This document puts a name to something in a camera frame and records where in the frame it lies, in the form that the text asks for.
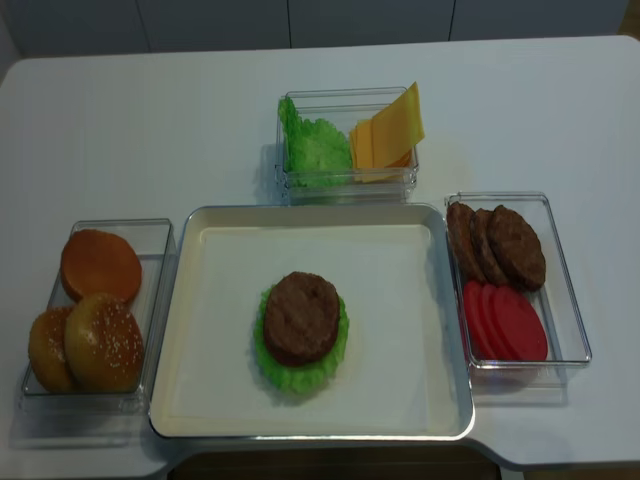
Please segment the yellow cheese slice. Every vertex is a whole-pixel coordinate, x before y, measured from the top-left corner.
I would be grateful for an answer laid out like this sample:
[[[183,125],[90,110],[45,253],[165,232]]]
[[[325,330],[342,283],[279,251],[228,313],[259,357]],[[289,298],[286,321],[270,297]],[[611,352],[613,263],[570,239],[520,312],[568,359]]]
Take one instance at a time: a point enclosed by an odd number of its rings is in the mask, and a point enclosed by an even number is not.
[[[389,167],[424,139],[416,82],[371,119],[371,135],[375,168]]]

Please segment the green lettuce in container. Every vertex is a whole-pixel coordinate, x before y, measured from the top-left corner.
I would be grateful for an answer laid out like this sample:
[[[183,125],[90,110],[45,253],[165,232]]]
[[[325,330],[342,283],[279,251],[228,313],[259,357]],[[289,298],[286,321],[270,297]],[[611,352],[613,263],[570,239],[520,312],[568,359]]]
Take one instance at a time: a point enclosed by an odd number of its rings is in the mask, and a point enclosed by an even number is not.
[[[292,99],[278,104],[287,152],[285,170],[293,187],[325,188],[346,185],[352,168],[346,136],[324,118],[303,119]]]

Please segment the flat yellow cheese slices stack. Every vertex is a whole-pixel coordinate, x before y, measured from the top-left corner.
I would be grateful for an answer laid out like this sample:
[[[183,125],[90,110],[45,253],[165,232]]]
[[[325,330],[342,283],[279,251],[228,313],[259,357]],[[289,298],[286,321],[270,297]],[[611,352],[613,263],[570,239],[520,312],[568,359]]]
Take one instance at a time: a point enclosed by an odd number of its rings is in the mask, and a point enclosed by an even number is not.
[[[374,165],[371,120],[358,121],[357,125],[349,132],[349,144],[354,169],[371,170],[377,168]],[[387,165],[387,167],[408,167],[411,161],[411,155],[411,151],[408,151],[403,157]],[[390,178],[390,175],[365,174],[359,176],[356,181],[361,183],[374,183],[386,181]]]

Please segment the clear lettuce cheese container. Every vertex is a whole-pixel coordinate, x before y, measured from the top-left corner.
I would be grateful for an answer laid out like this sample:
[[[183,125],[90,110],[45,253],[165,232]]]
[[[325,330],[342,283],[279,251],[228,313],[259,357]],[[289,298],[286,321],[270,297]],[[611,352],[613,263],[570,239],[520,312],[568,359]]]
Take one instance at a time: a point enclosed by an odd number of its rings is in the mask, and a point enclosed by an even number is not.
[[[346,136],[349,144],[349,132],[357,125],[358,121],[370,119],[393,103],[405,90],[404,87],[387,87],[291,91],[281,96],[278,104],[284,97],[289,97],[293,100],[303,119],[315,121],[324,118],[328,120]],[[417,152],[415,149],[410,151],[412,155],[408,167],[358,170],[354,169],[352,164],[352,168],[347,173],[349,182],[346,185],[325,188],[293,187],[290,182],[294,176],[285,170],[287,152],[277,106],[275,178],[278,190],[292,205],[366,201],[404,202],[417,184],[419,171]],[[374,183],[356,181],[359,176],[365,174],[390,175],[391,178]]]

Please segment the green lettuce leaf under patty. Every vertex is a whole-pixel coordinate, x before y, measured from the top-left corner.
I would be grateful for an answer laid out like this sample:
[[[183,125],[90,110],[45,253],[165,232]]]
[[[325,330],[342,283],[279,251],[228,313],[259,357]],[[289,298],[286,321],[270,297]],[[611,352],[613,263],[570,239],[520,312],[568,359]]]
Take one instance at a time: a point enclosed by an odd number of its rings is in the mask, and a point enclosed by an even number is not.
[[[345,358],[349,337],[350,319],[346,305],[339,296],[339,322],[337,337],[333,347],[320,360],[299,367],[285,366],[279,363],[268,351],[264,340],[264,320],[266,306],[272,284],[261,293],[256,321],[253,326],[253,350],[260,373],[280,392],[292,396],[307,396],[323,388],[336,374]]]

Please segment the brown meat patty on tray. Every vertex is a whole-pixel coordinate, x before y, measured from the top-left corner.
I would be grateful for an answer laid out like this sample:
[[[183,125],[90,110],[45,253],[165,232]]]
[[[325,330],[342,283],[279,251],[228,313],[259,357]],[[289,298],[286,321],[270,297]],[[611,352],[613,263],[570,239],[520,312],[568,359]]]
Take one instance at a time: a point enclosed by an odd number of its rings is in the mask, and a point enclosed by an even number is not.
[[[302,367],[328,355],[337,339],[339,318],[335,286],[319,275],[295,271],[268,294],[263,340],[277,362]]]

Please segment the silver metal tray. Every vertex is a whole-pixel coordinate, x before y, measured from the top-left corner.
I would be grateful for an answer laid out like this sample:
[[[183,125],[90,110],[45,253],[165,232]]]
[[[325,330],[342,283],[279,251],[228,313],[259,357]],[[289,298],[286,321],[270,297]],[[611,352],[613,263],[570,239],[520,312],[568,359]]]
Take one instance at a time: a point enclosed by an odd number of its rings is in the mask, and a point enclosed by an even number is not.
[[[434,243],[434,268],[438,286],[438,299],[444,307],[441,316],[442,330],[447,336],[447,349],[450,355],[453,377],[457,388],[458,425],[455,430],[443,434],[432,435],[425,431],[375,431],[349,433],[338,431],[334,433],[317,430],[308,434],[287,431],[266,434],[207,434],[204,432],[187,433],[183,430],[183,420],[167,418],[164,406],[155,402],[156,389],[166,389],[168,380],[162,377],[162,372],[168,367],[169,361],[163,355],[162,349],[166,345],[168,335],[175,334],[177,329],[173,322],[171,306],[174,289],[178,281],[186,276],[185,266],[193,263],[195,258],[187,249],[196,234],[206,228],[234,229],[315,229],[335,227],[398,227],[423,226],[427,228]],[[446,227],[441,213],[427,204],[355,204],[355,205],[324,205],[324,206],[219,206],[202,207],[194,211],[183,232],[181,251],[177,274],[174,282],[173,294],[166,321],[163,343],[160,349],[160,359],[153,387],[150,403],[150,422],[154,430],[166,438],[202,438],[215,443],[244,444],[261,447],[266,443],[358,443],[358,442],[430,442],[457,441],[464,438],[473,428],[475,422],[475,408],[471,393],[471,383],[465,351],[462,342],[454,282],[452,278]]]

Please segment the left brown patty in container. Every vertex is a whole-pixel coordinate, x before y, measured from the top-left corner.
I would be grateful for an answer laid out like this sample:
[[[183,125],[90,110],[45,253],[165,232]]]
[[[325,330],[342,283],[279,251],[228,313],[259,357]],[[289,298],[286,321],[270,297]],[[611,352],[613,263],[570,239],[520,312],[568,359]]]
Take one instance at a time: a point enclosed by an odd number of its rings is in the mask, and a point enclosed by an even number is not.
[[[467,280],[475,280],[481,284],[487,279],[476,260],[471,240],[471,218],[474,211],[460,202],[453,202],[447,208],[448,235],[453,253],[459,268]]]

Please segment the brown patty in container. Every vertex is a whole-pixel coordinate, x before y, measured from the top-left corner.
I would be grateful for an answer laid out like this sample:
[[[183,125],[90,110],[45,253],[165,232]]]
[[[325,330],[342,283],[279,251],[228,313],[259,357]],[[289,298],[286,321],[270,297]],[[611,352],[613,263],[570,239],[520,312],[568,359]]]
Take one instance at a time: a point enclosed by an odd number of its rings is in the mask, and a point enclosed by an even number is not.
[[[546,279],[546,259],[531,225],[515,210],[498,205],[487,227],[487,238],[500,268],[518,288],[534,292]]]
[[[459,268],[467,280],[475,280],[481,284],[487,279],[476,260],[471,240],[471,218],[474,211],[460,202],[453,202],[447,208],[448,235],[453,253]]]
[[[491,211],[482,208],[473,213],[470,221],[471,242],[487,282],[495,286],[507,286],[510,281],[497,262],[488,241],[487,228],[491,216]]]

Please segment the white paper tray liner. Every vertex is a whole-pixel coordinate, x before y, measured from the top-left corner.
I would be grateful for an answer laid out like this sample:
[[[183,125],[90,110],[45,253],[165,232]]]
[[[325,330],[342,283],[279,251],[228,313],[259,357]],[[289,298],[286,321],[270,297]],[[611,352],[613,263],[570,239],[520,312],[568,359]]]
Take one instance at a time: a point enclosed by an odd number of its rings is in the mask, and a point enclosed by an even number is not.
[[[162,349],[168,386],[155,402],[187,433],[455,430],[433,248],[423,226],[198,232],[174,289],[177,331]],[[305,399],[277,392],[252,348],[262,292],[293,271],[332,282],[350,318],[344,361]]]

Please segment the middle brown patty in container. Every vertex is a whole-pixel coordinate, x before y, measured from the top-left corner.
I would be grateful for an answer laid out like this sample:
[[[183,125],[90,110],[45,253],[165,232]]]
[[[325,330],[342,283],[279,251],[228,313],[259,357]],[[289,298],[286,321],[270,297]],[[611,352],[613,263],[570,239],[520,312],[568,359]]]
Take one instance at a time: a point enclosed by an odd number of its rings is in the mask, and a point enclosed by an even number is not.
[[[507,286],[510,281],[497,262],[488,241],[487,228],[491,216],[491,211],[482,208],[473,213],[470,221],[471,242],[487,282],[495,286]]]

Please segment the middle red tomato slice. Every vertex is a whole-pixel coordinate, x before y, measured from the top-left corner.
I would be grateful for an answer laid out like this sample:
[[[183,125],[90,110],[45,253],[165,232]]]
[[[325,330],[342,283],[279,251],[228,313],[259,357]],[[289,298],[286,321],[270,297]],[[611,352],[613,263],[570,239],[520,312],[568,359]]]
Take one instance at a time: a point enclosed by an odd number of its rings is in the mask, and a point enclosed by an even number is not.
[[[491,284],[485,284],[482,287],[480,297],[482,320],[486,336],[491,348],[493,349],[495,359],[500,361],[510,361],[513,360],[514,357],[501,339],[494,325],[495,313],[493,311],[491,300],[496,290],[497,288]]]

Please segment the red tomato slice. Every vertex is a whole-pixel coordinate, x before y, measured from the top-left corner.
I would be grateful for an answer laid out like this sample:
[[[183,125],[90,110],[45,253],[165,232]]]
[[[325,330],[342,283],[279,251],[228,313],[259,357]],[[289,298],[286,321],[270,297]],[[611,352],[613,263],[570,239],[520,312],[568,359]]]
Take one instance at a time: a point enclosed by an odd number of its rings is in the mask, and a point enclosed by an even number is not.
[[[538,314],[527,298],[503,286],[496,289],[492,306],[495,328],[509,352],[518,361],[547,359],[548,343]]]
[[[464,311],[475,358],[479,360],[495,360],[495,351],[488,340],[481,322],[481,290],[482,285],[477,281],[469,281],[464,286]]]
[[[491,300],[496,290],[497,288],[491,284],[485,284],[482,287],[480,297],[482,320],[486,336],[491,348],[493,349],[495,359],[500,361],[510,361],[513,360],[514,357],[501,339],[494,325],[495,313],[493,311]]]

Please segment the left red tomato slice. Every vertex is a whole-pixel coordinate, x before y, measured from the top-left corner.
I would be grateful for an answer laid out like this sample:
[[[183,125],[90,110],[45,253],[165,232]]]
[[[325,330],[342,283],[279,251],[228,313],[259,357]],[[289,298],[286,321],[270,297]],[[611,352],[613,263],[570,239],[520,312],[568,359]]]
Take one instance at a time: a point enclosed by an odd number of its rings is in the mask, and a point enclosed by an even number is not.
[[[475,358],[479,360],[495,360],[495,351],[488,340],[481,322],[481,290],[482,285],[477,281],[469,281],[464,286],[464,311]]]

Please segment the right brown patty in container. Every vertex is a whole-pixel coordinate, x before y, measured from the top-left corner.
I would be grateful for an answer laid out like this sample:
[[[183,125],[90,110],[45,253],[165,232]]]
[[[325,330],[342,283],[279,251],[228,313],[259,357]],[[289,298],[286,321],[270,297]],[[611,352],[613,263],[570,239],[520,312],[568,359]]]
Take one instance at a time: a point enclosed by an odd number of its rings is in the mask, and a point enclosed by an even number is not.
[[[531,225],[515,210],[498,205],[487,227],[487,238],[500,268],[518,288],[534,292],[546,279],[546,259]]]

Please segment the clear patty tomato container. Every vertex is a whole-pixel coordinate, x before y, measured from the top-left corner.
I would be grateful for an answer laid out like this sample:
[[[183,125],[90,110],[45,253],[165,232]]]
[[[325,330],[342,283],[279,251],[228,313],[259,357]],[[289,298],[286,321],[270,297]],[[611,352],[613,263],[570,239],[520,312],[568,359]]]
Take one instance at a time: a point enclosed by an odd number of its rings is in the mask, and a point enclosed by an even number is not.
[[[542,362],[479,360],[474,356],[464,311],[463,290],[469,281],[459,268],[450,241],[450,259],[454,287],[466,355],[472,371],[487,378],[506,378],[513,382],[561,382],[563,376],[590,365],[591,347],[578,307],[555,219],[548,198],[540,192],[459,192],[445,200],[447,208],[453,202],[469,206],[474,212],[480,208],[493,210],[498,205],[518,212],[534,229],[546,259],[546,279],[537,291],[530,292],[510,284],[524,295],[539,316],[548,343],[547,359]]]

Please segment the right red tomato slice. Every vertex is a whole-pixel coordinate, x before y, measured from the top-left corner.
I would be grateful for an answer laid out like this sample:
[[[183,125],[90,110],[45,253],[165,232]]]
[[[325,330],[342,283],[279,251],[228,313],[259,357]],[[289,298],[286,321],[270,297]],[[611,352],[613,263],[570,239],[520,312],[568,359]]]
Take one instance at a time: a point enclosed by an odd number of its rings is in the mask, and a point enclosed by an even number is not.
[[[492,306],[495,328],[509,352],[518,361],[547,359],[548,343],[538,314],[527,298],[503,286],[496,289]]]

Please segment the plain orange bun bottom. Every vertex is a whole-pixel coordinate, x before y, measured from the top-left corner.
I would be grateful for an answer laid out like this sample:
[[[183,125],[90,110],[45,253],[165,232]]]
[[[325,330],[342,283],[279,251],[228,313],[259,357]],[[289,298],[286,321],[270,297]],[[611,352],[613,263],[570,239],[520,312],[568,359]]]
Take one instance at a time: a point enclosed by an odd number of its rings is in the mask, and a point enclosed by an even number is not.
[[[141,287],[142,266],[122,237],[83,229],[73,233],[62,250],[60,276],[65,292],[76,302],[107,293],[130,303]]]

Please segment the right sesame bun top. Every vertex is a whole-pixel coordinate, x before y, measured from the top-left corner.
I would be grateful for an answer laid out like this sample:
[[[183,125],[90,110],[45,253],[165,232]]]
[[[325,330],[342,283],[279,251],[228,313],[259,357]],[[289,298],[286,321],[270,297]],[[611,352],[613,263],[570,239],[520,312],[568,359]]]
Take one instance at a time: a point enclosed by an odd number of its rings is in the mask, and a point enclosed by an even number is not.
[[[69,368],[89,392],[137,388],[144,344],[129,307],[107,293],[84,297],[66,319],[64,349]]]

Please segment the sesame bun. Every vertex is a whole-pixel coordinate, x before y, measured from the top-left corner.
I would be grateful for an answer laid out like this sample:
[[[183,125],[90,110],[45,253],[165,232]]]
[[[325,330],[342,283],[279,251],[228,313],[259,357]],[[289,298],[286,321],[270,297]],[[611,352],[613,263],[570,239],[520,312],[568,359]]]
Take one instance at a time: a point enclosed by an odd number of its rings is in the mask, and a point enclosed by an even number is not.
[[[72,308],[55,307],[41,313],[29,333],[28,356],[40,385],[51,393],[68,393],[78,385],[69,368],[64,336]]]
[[[66,319],[64,349],[69,368],[89,392],[137,388],[144,344],[129,307],[107,293],[84,297]]]

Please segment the clear bun container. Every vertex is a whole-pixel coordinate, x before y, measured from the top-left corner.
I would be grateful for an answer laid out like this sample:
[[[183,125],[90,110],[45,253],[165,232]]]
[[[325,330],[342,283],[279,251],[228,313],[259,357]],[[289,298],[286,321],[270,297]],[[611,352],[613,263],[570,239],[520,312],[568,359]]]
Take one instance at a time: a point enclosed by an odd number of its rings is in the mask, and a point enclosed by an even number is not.
[[[40,385],[29,360],[20,389],[19,406],[25,412],[37,414],[137,414],[146,410],[150,401],[160,337],[175,276],[173,226],[167,219],[79,221],[72,227],[69,238],[83,229],[101,230],[122,237],[140,260],[141,287],[132,302],[124,303],[138,323],[144,344],[145,356],[137,388],[120,393],[89,392],[75,379],[78,385],[75,391],[51,393]],[[80,301],[74,301],[65,292],[59,262],[46,310],[65,306],[73,310]]]

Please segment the left sesame bun top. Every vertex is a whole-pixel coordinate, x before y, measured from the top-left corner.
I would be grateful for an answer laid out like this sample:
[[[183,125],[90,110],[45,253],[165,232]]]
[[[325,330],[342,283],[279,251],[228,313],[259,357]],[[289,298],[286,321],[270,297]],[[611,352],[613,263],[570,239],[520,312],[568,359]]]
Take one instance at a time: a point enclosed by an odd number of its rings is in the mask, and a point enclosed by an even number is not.
[[[41,313],[29,333],[28,356],[40,385],[51,393],[68,393],[78,385],[69,368],[64,336],[72,308],[55,307]]]

